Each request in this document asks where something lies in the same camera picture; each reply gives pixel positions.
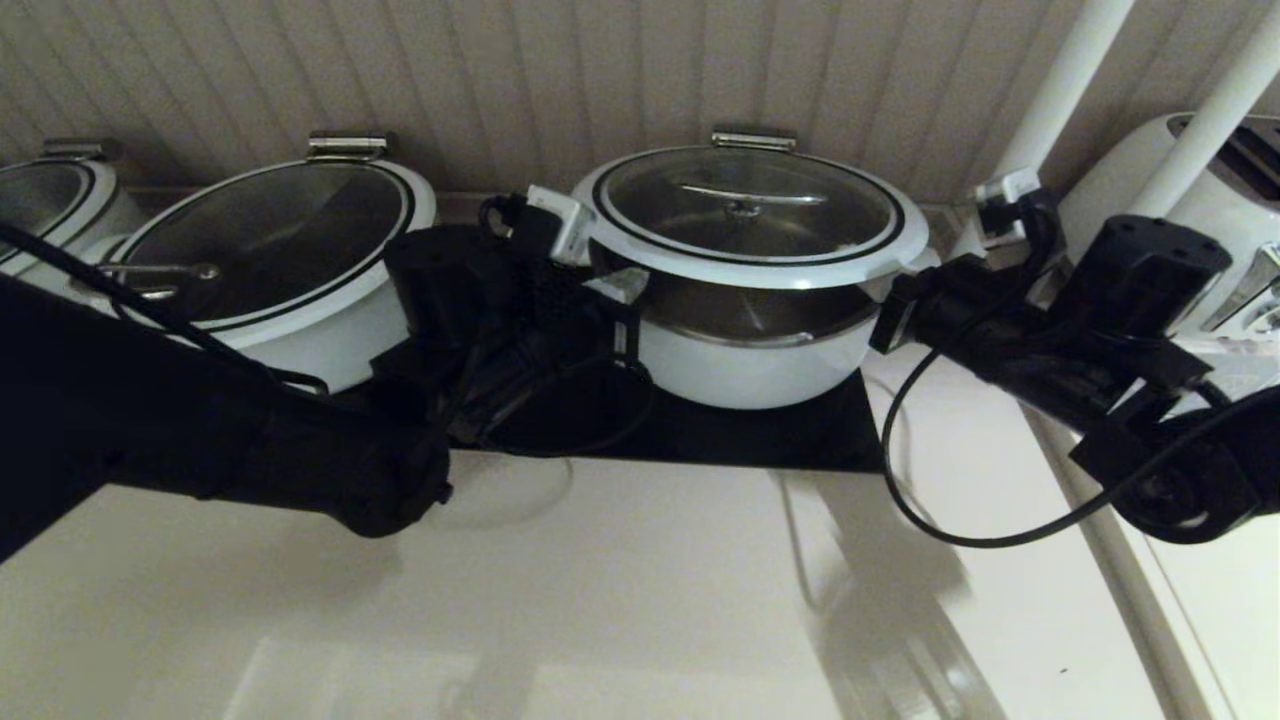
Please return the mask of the black induction cooktop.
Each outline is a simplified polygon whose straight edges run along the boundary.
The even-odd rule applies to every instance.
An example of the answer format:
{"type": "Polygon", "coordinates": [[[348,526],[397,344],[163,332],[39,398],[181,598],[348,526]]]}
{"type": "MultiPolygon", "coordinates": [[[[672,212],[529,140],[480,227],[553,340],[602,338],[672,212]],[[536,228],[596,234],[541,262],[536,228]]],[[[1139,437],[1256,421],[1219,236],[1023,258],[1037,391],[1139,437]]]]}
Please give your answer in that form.
{"type": "Polygon", "coordinates": [[[800,404],[732,410],[687,401],[617,364],[558,380],[484,441],[449,445],[531,457],[874,474],[884,455],[860,372],[800,404]]]}

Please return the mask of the white toaster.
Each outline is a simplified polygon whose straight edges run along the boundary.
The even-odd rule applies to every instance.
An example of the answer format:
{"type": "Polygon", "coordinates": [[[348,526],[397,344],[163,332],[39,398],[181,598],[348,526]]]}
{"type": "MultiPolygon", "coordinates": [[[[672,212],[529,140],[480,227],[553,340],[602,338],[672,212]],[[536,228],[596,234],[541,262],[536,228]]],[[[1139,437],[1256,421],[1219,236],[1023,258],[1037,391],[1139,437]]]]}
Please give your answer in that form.
{"type": "MultiPolygon", "coordinates": [[[[1190,124],[1148,120],[1111,149],[1061,201],[1066,255],[1078,264],[1110,217],[1128,214],[1148,176],[1190,124]]],[[[1179,331],[1280,341],[1280,117],[1248,115],[1167,219],[1216,240],[1231,266],[1187,311],[1179,331]]]]}

